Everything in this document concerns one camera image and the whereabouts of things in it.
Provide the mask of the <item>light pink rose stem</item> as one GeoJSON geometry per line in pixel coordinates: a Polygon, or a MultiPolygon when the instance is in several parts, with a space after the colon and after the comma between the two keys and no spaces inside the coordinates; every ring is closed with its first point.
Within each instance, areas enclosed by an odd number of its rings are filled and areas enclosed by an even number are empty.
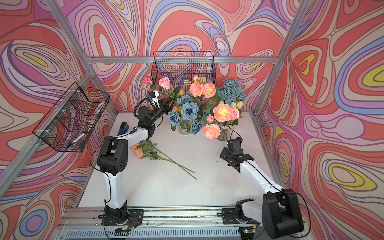
{"type": "Polygon", "coordinates": [[[162,98],[173,98],[176,100],[179,97],[180,90],[180,87],[173,87],[168,77],[159,80],[158,91],[162,98]]]}

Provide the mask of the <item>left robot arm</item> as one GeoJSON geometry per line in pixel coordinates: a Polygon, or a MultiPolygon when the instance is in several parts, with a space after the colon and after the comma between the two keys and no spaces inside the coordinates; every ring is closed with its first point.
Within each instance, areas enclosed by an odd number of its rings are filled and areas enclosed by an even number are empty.
{"type": "Polygon", "coordinates": [[[134,116],[138,119],[137,127],[132,131],[116,137],[107,136],[103,140],[97,157],[97,166],[104,174],[108,198],[101,215],[102,226],[139,226],[139,211],[130,213],[127,199],[124,196],[123,171],[128,164],[128,150],[141,141],[148,140],[156,129],[155,122],[164,114],[168,114],[175,100],[159,98],[158,91],[151,91],[134,108],[134,116]]]}

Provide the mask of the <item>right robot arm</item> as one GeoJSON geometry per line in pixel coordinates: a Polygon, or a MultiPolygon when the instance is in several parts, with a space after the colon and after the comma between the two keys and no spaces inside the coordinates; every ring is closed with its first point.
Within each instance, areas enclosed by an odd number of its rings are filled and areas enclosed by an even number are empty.
{"type": "Polygon", "coordinates": [[[218,216],[224,224],[261,224],[271,239],[304,231],[304,221],[300,209],[298,194],[292,189],[284,189],[269,178],[254,163],[254,158],[244,154],[243,140],[238,137],[227,141],[220,158],[248,179],[262,197],[259,205],[253,199],[236,202],[233,209],[222,209],[218,216]]]}

